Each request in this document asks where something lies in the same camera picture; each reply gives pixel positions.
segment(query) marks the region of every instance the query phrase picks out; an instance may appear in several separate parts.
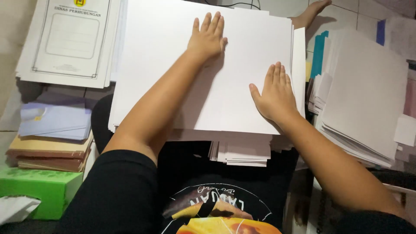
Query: hand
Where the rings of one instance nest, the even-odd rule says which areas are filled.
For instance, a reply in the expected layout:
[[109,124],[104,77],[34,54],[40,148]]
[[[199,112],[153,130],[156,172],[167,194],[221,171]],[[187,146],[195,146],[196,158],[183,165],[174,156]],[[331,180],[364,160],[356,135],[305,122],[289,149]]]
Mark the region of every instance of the hand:
[[225,49],[227,38],[223,38],[224,17],[217,12],[211,21],[211,13],[207,13],[199,30],[199,19],[193,22],[192,36],[188,43],[188,51],[197,58],[207,62],[218,58]]
[[280,62],[269,67],[261,96],[254,84],[250,84],[250,92],[258,111],[280,127],[284,121],[299,115],[290,78]]

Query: leg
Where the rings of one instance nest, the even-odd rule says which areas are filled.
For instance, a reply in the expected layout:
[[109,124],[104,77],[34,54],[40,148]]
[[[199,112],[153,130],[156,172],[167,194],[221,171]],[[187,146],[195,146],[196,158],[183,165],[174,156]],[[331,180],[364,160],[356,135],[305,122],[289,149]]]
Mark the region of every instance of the leg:
[[103,97],[97,102],[91,113],[92,134],[94,135],[95,144],[100,154],[113,136],[113,133],[108,130],[112,102],[112,94]]
[[295,29],[305,27],[307,30],[315,17],[321,13],[325,7],[331,4],[332,0],[323,0],[310,4],[298,17],[290,17],[292,19],[292,24],[295,26]]

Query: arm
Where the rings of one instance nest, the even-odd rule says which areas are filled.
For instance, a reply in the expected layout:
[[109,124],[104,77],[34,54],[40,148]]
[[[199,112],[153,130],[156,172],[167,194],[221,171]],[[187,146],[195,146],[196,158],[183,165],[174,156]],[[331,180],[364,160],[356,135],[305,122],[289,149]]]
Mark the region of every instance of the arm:
[[280,62],[270,66],[262,95],[253,84],[250,92],[259,112],[279,125],[334,201],[352,210],[381,211],[406,218],[404,209],[373,174],[299,114],[290,78]]
[[129,149],[157,164],[157,156],[170,132],[174,116],[202,66],[218,58],[227,38],[222,38],[224,18],[207,13],[201,30],[195,19],[187,50],[146,92],[121,122],[104,152]]

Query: cable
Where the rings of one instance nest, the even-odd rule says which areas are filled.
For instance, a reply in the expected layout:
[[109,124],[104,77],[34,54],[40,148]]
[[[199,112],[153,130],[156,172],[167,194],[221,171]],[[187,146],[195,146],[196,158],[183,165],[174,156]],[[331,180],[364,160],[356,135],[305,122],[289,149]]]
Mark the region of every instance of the cable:
[[252,4],[250,4],[250,3],[245,3],[245,2],[238,2],[238,3],[231,4],[231,5],[217,5],[217,7],[232,7],[232,6],[235,6],[235,5],[237,5],[237,4],[246,4],[246,5],[249,5],[249,6],[251,6],[251,7],[255,7],[255,8],[257,8],[257,9],[261,10],[261,9],[260,9],[260,7],[258,7],[258,6],[256,6],[256,5],[254,5],[254,4],[253,4],[253,2],[252,2]]

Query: person's left hand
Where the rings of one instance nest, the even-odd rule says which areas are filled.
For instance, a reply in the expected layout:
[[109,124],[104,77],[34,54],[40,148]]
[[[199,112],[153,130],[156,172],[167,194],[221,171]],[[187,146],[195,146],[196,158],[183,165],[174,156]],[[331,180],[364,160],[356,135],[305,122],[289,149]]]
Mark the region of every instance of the person's left hand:
[[223,38],[224,17],[217,12],[211,21],[211,13],[207,13],[199,30],[199,19],[193,22],[192,36],[188,43],[187,51],[197,58],[207,62],[218,58],[225,49],[227,38]]

